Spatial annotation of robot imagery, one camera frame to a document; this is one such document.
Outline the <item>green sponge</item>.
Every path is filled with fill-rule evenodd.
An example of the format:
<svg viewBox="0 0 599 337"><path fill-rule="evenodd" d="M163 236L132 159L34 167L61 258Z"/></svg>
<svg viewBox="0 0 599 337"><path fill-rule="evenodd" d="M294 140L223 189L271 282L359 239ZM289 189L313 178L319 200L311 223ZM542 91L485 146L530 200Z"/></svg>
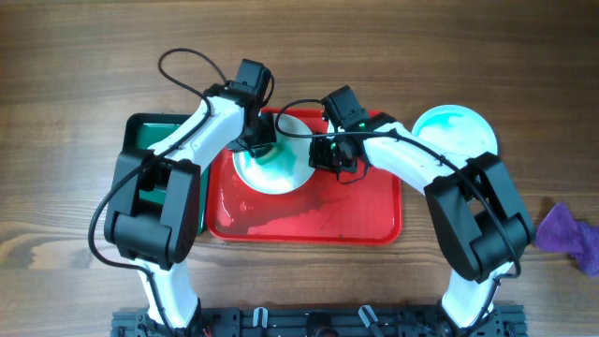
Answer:
<svg viewBox="0 0 599 337"><path fill-rule="evenodd" d="M266 165L270 161L274 160L282 151L282 146L278 143L274 143L264 148L259 149L256 152L254 160L258 165Z"/></svg>

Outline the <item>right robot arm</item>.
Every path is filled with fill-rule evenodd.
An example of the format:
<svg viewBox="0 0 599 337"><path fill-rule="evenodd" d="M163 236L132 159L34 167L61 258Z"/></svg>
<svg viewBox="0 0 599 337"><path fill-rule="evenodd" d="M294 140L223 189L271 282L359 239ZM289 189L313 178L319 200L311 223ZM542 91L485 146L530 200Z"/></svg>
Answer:
<svg viewBox="0 0 599 337"><path fill-rule="evenodd" d="M519 260L535 239L533 220L501 158L444 150L384 112L370 115L349 86L318 102L329 126L314 136L312 166L353 171L363 161L425 197L452 269L442 313L455 335L473 334L489 318L501 282L520 276Z"/></svg>

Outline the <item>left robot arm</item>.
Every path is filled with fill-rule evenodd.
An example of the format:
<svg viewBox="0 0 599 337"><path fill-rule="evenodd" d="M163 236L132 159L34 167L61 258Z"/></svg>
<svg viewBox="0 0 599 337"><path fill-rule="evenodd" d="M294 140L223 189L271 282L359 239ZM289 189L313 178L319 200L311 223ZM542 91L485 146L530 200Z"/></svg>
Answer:
<svg viewBox="0 0 599 337"><path fill-rule="evenodd" d="M200 335L200 300L186 258L197 235L201 175L229 143L256 132L269 84L214 84L169 136L119 154L111 189L90 222L88 244L97 250L95 226L104 214L105 239L122 257L112 265L136 271L148 298L138 329L156 336Z"/></svg>

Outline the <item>light blue plate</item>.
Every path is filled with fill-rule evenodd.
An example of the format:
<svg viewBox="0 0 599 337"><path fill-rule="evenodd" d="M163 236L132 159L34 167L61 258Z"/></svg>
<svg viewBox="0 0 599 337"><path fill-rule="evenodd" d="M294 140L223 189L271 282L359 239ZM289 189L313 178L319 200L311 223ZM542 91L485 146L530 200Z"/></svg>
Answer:
<svg viewBox="0 0 599 337"><path fill-rule="evenodd" d="M416 120L412 133L455 154L499 154L499 142L490 124L476 111L460 105L427 110Z"/></svg>

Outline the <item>white plate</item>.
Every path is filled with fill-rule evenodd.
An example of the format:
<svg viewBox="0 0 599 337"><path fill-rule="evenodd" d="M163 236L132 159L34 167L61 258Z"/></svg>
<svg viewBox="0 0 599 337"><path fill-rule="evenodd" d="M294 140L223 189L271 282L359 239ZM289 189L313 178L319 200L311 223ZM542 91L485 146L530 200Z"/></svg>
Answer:
<svg viewBox="0 0 599 337"><path fill-rule="evenodd" d="M233 166L241 180L253 190L282 195L304 185L314 174L309 166L309 139L290 138L276 129L281 153L266 165L258 165L248 153L233 153Z"/></svg>

